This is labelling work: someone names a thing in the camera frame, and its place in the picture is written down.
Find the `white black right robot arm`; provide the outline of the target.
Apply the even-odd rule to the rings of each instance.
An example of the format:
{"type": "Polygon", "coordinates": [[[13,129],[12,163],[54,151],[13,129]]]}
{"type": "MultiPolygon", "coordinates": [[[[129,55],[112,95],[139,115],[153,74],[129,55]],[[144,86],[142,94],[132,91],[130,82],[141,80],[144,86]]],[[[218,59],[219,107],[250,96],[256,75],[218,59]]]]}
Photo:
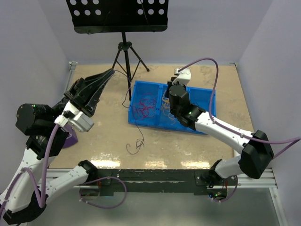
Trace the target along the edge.
{"type": "Polygon", "coordinates": [[[240,154],[228,160],[218,160],[203,179],[220,185],[226,178],[240,174],[246,174],[253,179],[261,177],[274,157],[264,132],[258,130],[252,133],[217,118],[210,118],[208,111],[190,101],[186,86],[176,77],[168,81],[166,97],[170,102],[171,114],[180,124],[194,131],[206,133],[240,154]]]}

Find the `blue three-compartment plastic bin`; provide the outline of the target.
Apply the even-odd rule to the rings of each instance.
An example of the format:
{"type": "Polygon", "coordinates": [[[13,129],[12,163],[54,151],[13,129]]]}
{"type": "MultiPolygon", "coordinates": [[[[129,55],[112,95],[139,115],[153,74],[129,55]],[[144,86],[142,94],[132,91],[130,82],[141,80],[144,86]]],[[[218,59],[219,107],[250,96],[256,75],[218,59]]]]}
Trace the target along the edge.
{"type": "MultiPolygon", "coordinates": [[[[204,134],[184,127],[170,113],[169,101],[164,97],[167,85],[164,83],[136,81],[128,110],[128,123],[138,126],[204,134]]],[[[187,87],[193,104],[209,110],[211,89],[187,87]]]]}

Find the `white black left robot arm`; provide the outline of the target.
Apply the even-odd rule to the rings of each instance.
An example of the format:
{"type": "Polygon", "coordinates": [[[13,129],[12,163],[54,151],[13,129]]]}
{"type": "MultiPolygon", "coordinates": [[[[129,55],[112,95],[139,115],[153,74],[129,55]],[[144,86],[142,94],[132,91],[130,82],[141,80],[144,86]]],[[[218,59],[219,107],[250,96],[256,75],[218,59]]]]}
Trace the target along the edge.
{"type": "Polygon", "coordinates": [[[26,103],[16,113],[16,127],[28,137],[23,158],[0,195],[0,217],[8,225],[39,217],[56,197],[74,186],[97,181],[97,168],[83,160],[66,174],[47,181],[47,169],[59,155],[68,136],[66,126],[79,132],[93,127],[92,116],[113,69],[76,80],[54,106],[26,103]]]}

